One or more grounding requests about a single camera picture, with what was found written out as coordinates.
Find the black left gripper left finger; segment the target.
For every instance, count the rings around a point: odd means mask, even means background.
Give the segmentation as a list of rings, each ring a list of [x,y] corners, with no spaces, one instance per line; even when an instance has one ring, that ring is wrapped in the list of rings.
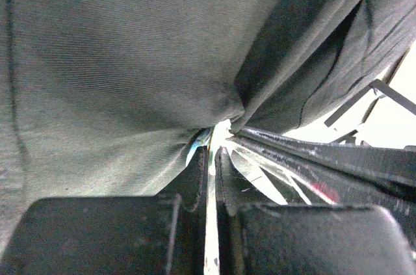
[[[208,150],[148,197],[44,198],[14,230],[2,274],[201,274]]]

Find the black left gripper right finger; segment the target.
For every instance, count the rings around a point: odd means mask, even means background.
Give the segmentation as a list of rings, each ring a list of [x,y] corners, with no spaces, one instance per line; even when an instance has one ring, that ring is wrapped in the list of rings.
[[[414,274],[398,222],[382,207],[278,205],[215,157],[222,274]]]

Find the black button-up shirt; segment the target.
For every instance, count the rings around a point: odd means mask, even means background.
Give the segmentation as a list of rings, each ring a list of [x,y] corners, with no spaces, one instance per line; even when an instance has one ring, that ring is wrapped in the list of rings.
[[[1,246],[49,196],[155,194],[202,129],[338,107],[415,39],[415,0],[1,0]]]

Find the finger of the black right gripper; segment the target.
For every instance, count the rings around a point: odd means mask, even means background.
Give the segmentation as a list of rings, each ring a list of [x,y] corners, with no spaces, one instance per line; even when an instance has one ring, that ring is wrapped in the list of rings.
[[[306,203],[415,205],[415,186],[353,176],[236,136],[229,138],[227,145],[232,157],[241,158],[292,187]]]
[[[415,186],[414,151],[306,142],[252,127],[243,127],[235,136],[239,140],[282,150],[353,176],[386,181],[403,187]]]

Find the iridescent round brooch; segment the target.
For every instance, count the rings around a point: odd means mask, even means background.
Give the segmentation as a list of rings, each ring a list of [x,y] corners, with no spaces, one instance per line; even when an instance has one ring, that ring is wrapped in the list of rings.
[[[230,120],[224,120],[214,127],[209,127],[199,132],[188,151],[185,166],[189,165],[189,162],[199,147],[207,146],[208,151],[212,151],[214,154],[216,154],[220,147],[228,147],[227,139],[233,136],[230,133],[230,129]]]

